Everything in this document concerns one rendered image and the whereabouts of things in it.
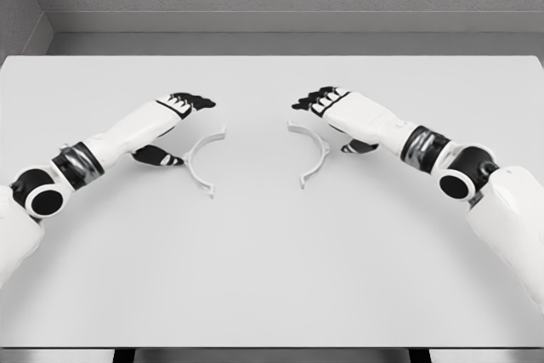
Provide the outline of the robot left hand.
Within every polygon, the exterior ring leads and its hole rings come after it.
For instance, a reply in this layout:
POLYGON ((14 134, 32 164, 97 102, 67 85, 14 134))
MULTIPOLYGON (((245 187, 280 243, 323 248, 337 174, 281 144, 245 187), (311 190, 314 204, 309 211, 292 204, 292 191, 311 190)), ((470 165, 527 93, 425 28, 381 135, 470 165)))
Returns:
POLYGON ((183 166, 184 160, 151 142, 174 129, 189 114, 216 105, 211 99, 188 93, 174 93, 148 102, 119 121, 112 132, 124 152, 144 164, 156 167, 183 166))

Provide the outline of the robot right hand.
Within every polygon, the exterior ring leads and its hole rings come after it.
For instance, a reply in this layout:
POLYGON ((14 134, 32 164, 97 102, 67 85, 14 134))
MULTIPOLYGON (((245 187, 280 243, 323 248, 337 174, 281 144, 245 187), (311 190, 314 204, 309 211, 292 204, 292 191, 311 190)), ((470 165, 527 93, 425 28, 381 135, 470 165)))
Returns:
POLYGON ((391 111, 362 94, 337 87, 323 87, 302 97, 294 110, 310 111, 351 140, 341 151, 365 154, 382 146, 400 155, 405 126, 391 111))

